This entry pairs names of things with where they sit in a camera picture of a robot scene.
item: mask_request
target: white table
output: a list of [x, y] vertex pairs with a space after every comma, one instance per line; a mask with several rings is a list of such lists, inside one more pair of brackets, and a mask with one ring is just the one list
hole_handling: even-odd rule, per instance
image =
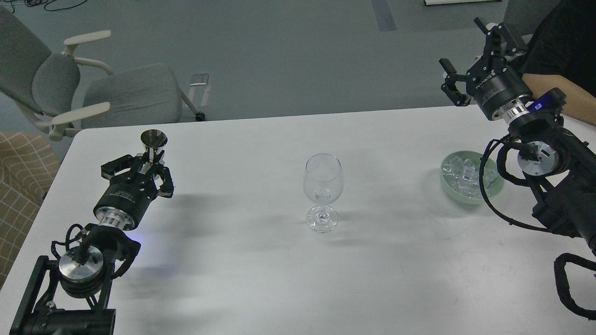
[[[566, 126], [596, 142], [593, 127]], [[176, 188], [128, 232], [142, 247], [113, 283], [115, 334], [596, 333], [560, 303], [552, 270], [564, 252], [593, 258], [582, 239], [509, 226], [440, 189], [447, 154], [482, 152], [507, 132], [476, 106], [85, 130], [0, 292], [0, 333], [50, 241], [97, 222], [100, 165], [142, 151], [151, 128], [168, 137]], [[328, 234], [305, 223], [303, 168], [320, 152], [344, 169]], [[507, 184], [494, 203], [539, 224], [527, 188]], [[594, 277], [567, 271], [577, 303], [593, 309]], [[86, 306], [63, 293], [56, 303]]]

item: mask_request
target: plaid fabric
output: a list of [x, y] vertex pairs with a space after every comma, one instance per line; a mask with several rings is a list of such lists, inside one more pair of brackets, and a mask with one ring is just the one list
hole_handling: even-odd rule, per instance
[[59, 167], [41, 136], [0, 132], [0, 289]]

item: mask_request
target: floor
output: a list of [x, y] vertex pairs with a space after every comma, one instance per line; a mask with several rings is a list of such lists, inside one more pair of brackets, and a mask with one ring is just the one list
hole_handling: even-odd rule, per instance
[[[61, 0], [48, 9], [79, 2]], [[208, 120], [227, 120], [450, 105], [439, 88], [439, 59], [467, 69], [484, 44], [473, 19], [500, 22], [506, 6], [507, 0], [434, 6], [423, 0], [112, 0], [56, 12], [17, 4], [15, 15], [56, 52], [65, 38], [112, 30], [75, 55], [105, 61], [116, 72], [167, 63], [184, 91], [191, 75], [208, 73], [211, 90], [202, 110]], [[89, 82], [104, 75], [82, 69], [73, 107], [80, 107]], [[0, 110], [0, 130], [37, 132], [4, 95]], [[192, 119], [185, 111], [183, 120]], [[63, 157], [69, 144], [52, 147]]]

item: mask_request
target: person's arm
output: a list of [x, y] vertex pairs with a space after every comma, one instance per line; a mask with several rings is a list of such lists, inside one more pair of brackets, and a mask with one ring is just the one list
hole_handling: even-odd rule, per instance
[[521, 79], [537, 99], [550, 89], [558, 87], [567, 98], [563, 113], [596, 126], [596, 98], [586, 90], [560, 75], [533, 75], [525, 73]]

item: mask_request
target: gray chair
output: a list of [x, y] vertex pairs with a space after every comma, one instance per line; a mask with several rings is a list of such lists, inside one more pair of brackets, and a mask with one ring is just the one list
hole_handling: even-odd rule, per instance
[[[54, 141], [83, 128], [175, 123], [182, 113], [181, 101], [197, 120], [204, 120], [165, 64], [114, 74], [103, 62], [73, 56], [79, 44], [109, 37], [109, 30], [68, 38], [65, 50], [56, 54], [4, 7], [0, 7], [0, 27], [6, 32], [0, 38], [0, 91]], [[108, 76], [91, 82], [83, 107], [71, 110], [80, 81], [77, 65], [99, 67]], [[77, 120], [79, 129], [72, 124]]]

